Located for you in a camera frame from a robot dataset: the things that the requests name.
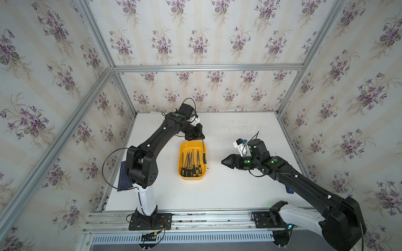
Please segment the yellow-black file tool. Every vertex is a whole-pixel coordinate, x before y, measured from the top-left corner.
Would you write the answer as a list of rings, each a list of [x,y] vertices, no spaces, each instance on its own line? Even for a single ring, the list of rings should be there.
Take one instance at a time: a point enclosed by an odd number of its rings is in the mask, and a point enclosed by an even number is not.
[[[188,159],[187,159],[187,167],[186,167],[186,176],[191,177],[192,173],[192,152],[187,153]]]
[[[191,165],[192,165],[192,168],[191,168],[192,174],[191,174],[191,176],[195,177],[195,175],[196,175],[196,167],[195,167],[195,160],[194,160],[194,151],[192,151],[192,153],[191,153]]]
[[[187,157],[186,157],[186,164],[185,164],[185,177],[189,176],[189,168],[191,167],[191,153],[188,152],[187,153]]]
[[[205,151],[205,143],[204,140],[202,140],[202,146],[203,146],[203,164],[207,164],[207,158],[206,158],[206,151]]]
[[[185,176],[185,165],[184,165],[184,160],[185,160],[185,158],[184,158],[184,153],[182,152],[182,158],[181,158],[181,171],[180,171],[180,175],[181,175],[182,177],[184,177],[184,176]]]
[[[185,160],[185,176],[184,177],[187,177],[188,176],[188,162],[189,162],[189,153],[187,152],[187,155],[186,155],[186,160]]]
[[[197,151],[197,155],[196,155],[196,164],[197,164],[197,176],[200,176],[202,174],[202,167],[201,167],[201,160],[200,160],[200,152]]]

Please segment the yellow plastic storage tray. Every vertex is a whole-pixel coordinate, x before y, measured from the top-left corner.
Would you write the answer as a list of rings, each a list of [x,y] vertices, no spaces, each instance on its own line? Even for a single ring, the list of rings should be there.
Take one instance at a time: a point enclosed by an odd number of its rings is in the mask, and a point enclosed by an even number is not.
[[[207,173],[207,147],[203,141],[186,141],[181,144],[178,174],[184,180],[203,179]]]

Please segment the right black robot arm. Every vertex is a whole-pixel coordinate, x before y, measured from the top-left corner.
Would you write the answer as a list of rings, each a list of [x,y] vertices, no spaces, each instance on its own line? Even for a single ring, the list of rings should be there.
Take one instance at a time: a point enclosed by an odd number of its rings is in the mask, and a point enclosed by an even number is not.
[[[222,164],[238,170],[257,169],[263,176],[285,185],[311,206],[315,212],[292,206],[286,201],[275,203],[266,212],[252,213],[256,228],[275,228],[274,244],[285,247],[295,227],[301,227],[323,237],[337,251],[349,251],[364,242],[366,226],[359,203],[351,196],[342,198],[309,180],[288,161],[272,156],[260,139],[244,144],[250,152],[230,154]]]

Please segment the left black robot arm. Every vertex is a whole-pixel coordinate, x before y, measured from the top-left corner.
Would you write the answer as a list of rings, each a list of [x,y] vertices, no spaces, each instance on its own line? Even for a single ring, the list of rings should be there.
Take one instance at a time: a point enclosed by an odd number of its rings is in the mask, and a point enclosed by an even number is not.
[[[204,140],[202,125],[193,108],[179,109],[164,116],[159,128],[143,143],[131,146],[126,154],[126,175],[136,189],[140,206],[136,211],[145,217],[157,214],[152,185],[158,176],[157,157],[170,139],[184,133],[187,141]]]

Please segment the dark blue notebook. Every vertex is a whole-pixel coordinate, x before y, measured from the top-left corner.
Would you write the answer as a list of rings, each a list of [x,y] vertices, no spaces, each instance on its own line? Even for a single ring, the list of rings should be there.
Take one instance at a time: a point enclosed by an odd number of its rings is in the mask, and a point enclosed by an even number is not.
[[[123,161],[120,164],[120,170],[119,170],[118,189],[117,189],[118,192],[132,190],[134,188],[126,172],[127,172],[126,161]]]

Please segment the blue handled tool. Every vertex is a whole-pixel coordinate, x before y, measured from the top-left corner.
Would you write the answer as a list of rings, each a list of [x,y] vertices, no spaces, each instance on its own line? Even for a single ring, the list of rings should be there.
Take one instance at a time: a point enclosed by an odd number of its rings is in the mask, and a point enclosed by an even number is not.
[[[294,193],[294,191],[291,188],[289,188],[289,187],[285,187],[285,188],[286,188],[287,193],[290,193],[290,194]]]

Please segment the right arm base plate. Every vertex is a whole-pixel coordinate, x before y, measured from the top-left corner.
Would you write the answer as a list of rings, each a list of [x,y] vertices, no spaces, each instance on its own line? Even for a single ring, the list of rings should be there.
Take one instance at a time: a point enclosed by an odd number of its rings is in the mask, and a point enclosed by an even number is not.
[[[257,229],[280,228],[284,225],[282,218],[277,212],[252,212],[251,219]]]

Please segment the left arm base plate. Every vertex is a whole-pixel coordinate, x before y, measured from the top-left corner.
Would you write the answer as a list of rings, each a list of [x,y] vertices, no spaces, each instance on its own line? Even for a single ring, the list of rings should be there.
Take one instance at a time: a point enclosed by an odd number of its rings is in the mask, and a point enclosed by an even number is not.
[[[130,231],[140,230],[170,230],[172,226],[171,213],[158,213],[158,210],[151,216],[140,213],[138,209],[130,215],[129,227]]]

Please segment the aluminium mounting rail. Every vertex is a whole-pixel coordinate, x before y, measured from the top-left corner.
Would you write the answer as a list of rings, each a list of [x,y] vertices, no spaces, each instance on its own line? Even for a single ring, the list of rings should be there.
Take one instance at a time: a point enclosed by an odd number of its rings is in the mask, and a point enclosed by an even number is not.
[[[254,230],[251,219],[254,212],[266,212],[269,208],[222,210],[159,210],[170,213],[171,232],[241,231]],[[86,217],[83,233],[128,233],[131,211],[92,212]]]

